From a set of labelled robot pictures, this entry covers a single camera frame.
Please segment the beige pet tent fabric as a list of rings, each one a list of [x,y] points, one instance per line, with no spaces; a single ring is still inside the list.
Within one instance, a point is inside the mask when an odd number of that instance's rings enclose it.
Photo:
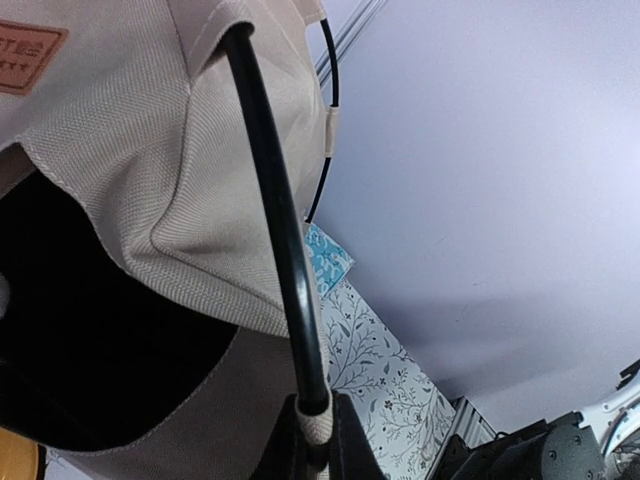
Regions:
[[[319,1],[1,5],[1,426],[93,479],[247,479],[294,363],[228,38],[294,211],[330,137]]]

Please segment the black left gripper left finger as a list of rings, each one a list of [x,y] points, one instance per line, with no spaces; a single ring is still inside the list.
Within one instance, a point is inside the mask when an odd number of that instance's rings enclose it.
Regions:
[[[307,480],[306,438],[298,421],[297,396],[289,395],[257,466],[257,480]]]

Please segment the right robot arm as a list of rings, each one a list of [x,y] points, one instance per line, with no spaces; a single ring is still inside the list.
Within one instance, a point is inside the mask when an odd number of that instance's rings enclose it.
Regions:
[[[470,447],[449,440],[434,479],[637,479],[639,363],[620,372],[614,393],[551,422],[540,420]]]

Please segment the blue snowman print cushion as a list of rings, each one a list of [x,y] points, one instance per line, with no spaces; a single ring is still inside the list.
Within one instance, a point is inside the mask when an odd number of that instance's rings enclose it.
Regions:
[[[315,224],[308,225],[306,229],[305,247],[311,261],[318,295],[324,300],[346,277],[355,260]]]

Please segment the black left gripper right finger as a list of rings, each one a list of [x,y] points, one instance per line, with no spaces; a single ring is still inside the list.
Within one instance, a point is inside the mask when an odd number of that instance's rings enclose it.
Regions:
[[[331,480],[385,479],[351,398],[338,392],[333,393],[329,478]]]

